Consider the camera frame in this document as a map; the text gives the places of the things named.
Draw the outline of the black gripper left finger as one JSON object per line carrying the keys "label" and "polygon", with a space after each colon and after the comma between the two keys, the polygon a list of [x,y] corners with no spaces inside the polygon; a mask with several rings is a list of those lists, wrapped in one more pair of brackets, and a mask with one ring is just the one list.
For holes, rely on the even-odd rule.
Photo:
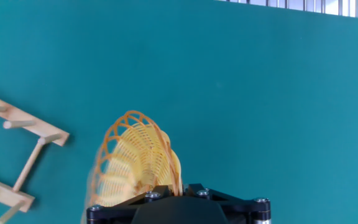
{"label": "black gripper left finger", "polygon": [[94,203],[85,211],[86,224],[130,223],[138,209],[146,203],[174,196],[167,185],[158,185],[151,191],[132,197],[115,206]]}

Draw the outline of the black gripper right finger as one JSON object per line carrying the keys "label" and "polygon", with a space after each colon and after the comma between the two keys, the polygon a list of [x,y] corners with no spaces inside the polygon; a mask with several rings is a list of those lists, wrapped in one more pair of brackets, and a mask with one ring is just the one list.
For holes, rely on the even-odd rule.
{"label": "black gripper right finger", "polygon": [[217,190],[206,188],[202,184],[184,184],[183,195],[216,202],[228,223],[272,223],[270,200],[266,197],[244,200]]}

